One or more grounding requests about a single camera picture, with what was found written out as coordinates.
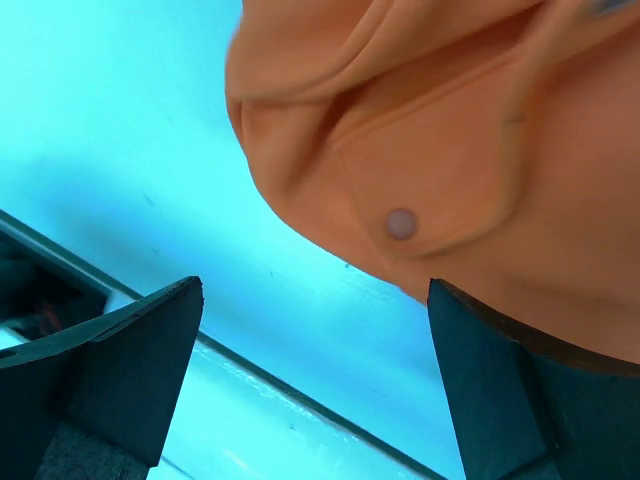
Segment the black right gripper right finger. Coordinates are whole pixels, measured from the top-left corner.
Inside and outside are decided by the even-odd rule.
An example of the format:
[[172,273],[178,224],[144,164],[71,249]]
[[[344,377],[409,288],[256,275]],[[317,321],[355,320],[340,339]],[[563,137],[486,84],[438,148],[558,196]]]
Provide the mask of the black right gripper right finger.
[[433,280],[435,352],[469,479],[636,479],[639,367]]

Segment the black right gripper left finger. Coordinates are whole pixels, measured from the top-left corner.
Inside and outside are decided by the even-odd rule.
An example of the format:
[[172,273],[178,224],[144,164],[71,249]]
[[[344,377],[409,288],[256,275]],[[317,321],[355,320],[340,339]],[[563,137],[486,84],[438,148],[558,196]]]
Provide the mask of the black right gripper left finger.
[[1,352],[4,479],[144,479],[159,464],[204,298],[186,277]]

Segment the orange jacket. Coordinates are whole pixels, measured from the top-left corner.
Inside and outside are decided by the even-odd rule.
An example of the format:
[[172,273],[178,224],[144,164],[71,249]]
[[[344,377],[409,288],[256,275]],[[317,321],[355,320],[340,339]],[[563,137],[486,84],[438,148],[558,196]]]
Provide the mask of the orange jacket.
[[635,1],[247,1],[232,127],[287,225],[639,359]]

